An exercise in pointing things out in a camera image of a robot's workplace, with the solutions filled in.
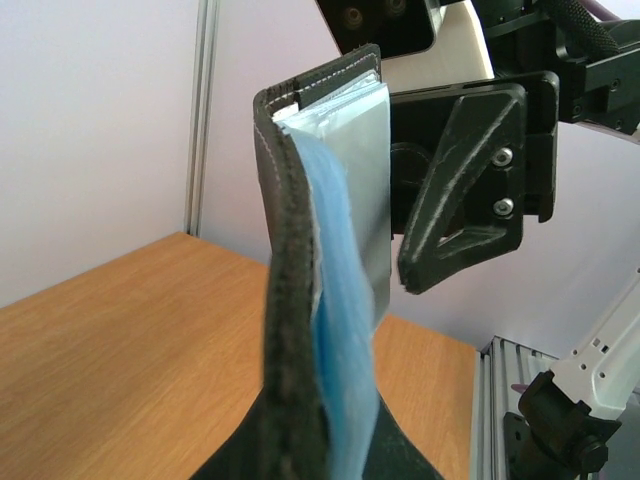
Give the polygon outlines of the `black leather card holder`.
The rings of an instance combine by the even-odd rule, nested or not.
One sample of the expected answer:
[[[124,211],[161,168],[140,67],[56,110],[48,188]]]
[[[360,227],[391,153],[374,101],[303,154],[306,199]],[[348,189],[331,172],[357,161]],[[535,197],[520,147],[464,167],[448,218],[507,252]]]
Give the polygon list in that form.
[[[261,479],[360,479],[381,399],[373,335],[391,276],[390,93],[375,45],[253,103],[271,245]]]

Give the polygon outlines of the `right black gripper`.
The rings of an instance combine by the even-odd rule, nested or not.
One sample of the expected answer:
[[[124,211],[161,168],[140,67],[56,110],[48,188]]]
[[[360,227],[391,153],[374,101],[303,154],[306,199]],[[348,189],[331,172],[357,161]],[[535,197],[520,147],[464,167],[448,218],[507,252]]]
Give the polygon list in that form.
[[[490,39],[496,78],[391,96],[391,226],[411,294],[516,250],[525,216],[551,218],[559,124],[637,129],[638,22],[537,8]]]

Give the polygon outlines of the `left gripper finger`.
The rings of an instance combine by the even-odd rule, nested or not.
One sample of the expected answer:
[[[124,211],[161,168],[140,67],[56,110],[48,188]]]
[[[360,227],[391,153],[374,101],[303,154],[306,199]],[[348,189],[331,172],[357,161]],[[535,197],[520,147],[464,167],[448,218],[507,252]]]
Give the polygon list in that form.
[[[258,394],[240,425],[192,475],[194,479],[256,479],[258,427],[263,395]],[[370,480],[436,480],[442,475],[407,438],[385,401],[377,423],[363,477]]]

